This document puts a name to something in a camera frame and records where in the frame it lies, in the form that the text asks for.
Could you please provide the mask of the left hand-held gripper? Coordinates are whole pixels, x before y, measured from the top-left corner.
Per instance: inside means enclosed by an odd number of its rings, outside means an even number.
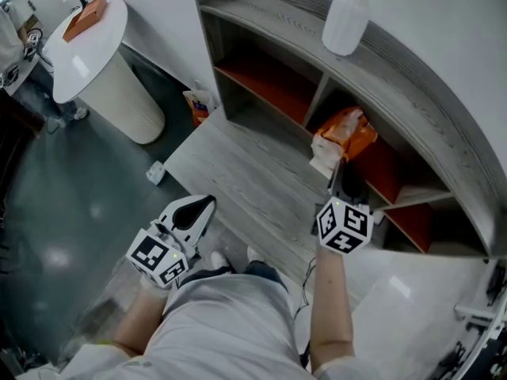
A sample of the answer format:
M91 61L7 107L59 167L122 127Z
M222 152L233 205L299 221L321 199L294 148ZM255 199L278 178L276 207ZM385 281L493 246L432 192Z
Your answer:
M216 200L211 195L174 200L147 230L139 230L126 253L127 259L149 283L169 290L200 259L196 244L211 223L215 209Z

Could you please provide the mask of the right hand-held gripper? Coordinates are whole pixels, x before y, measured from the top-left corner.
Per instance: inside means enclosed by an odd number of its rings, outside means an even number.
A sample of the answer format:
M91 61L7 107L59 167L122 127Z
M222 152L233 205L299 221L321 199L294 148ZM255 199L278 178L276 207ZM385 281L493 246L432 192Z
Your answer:
M353 165L344 165L342 188L347 196L362 196L363 183ZM338 195L341 190L341 161L334 166L328 192ZM354 205L331 196L316 217L319 244L333 252L350 254L372 239L374 218L367 204Z

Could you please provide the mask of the orange and white snack packet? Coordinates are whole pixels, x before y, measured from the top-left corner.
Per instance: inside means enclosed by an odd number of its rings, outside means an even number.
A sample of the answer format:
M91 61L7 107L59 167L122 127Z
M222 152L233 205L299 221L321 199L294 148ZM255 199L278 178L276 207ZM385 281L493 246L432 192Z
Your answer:
M352 160L378 138L359 106L342 109L331 116L314 134L310 165L331 178L336 164Z

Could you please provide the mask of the grey wooden shelf unit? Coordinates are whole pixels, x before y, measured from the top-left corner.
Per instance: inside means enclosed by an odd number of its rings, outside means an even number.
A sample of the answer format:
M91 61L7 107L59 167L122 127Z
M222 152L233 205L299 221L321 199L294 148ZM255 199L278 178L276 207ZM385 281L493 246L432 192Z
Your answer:
M331 0L196 0L328 72L372 107L456 195L485 250L507 256L507 175L459 98L409 48L370 25L340 57L321 41Z

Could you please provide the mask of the person's left forearm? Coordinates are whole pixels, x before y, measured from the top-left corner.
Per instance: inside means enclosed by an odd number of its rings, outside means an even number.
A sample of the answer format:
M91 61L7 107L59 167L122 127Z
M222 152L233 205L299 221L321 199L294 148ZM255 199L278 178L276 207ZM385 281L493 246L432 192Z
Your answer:
M142 355L162 322L168 297L168 292L160 296L141 287L119 323L112 338L112 345L130 357Z

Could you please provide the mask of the person's right forearm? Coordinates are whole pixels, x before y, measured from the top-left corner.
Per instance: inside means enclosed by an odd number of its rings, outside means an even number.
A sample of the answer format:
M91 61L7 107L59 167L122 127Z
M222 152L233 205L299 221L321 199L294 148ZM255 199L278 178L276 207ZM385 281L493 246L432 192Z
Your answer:
M310 330L312 372L334 359L353 355L353 320L343 258L318 246Z

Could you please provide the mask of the grey wooden table top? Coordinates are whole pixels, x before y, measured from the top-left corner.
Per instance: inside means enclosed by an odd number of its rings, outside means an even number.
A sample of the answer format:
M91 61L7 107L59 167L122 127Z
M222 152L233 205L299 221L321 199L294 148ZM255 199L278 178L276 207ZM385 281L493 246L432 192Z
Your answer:
M215 110L164 166L189 193L214 196L224 226L302 283L317 242L315 207L328 195L311 155L311 137L301 127L248 104L231 118Z

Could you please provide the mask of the small white box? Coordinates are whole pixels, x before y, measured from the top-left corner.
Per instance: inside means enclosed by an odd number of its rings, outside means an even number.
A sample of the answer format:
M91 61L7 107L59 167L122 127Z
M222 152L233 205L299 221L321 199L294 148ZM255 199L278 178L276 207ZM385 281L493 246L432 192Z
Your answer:
M146 171L147 179L154 185L159 185L166 174L166 169L160 161L155 161Z

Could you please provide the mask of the orange printed bag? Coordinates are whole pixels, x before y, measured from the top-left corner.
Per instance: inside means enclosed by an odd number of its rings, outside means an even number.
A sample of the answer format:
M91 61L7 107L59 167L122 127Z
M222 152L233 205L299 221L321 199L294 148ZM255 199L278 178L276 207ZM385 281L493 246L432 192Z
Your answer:
M215 102L213 96L207 90L191 89L183 92L196 127L202 124L209 114L215 110Z

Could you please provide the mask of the person's grey shirt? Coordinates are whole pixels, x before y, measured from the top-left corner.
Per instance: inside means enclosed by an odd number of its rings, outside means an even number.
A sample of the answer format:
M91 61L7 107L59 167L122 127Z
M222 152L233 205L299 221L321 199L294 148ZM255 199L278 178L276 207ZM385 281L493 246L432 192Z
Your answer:
M310 374L299 361L290 298L278 283L223 275L184 285L146 351L85 345L62 380L372 380L357 358Z

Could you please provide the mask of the white ribbed vase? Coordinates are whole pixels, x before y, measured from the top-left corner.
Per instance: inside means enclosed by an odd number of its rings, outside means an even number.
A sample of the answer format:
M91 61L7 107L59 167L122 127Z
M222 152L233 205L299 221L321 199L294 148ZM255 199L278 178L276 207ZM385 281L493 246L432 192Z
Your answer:
M368 0L333 0L324 24L322 43L336 55L351 55L364 35L369 17Z

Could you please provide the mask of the orange box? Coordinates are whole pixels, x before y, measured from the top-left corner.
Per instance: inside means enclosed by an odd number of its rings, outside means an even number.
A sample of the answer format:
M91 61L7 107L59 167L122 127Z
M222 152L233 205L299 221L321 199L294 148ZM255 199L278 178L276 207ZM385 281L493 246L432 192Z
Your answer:
M87 4L80 13L72 17L63 34L63 40L69 43L76 36L98 23L102 19L107 5L107 0L93 0Z

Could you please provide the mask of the white round pedestal table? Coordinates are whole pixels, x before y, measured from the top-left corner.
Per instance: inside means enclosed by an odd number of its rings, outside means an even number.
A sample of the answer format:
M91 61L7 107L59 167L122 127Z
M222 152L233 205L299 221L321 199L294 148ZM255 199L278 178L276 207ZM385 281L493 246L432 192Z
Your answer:
M128 21L122 0L106 0L103 18L66 42L66 18L51 34L43 53L53 66L52 96L57 103L79 98L135 143L154 142L166 118L118 52Z

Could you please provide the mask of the white metal equipment frame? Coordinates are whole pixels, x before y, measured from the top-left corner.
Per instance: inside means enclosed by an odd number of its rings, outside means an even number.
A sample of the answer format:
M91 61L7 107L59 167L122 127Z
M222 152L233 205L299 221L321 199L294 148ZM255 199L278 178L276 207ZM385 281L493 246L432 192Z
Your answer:
M501 349L507 330L507 259L486 261L478 287L454 306L461 329L428 380L475 380Z

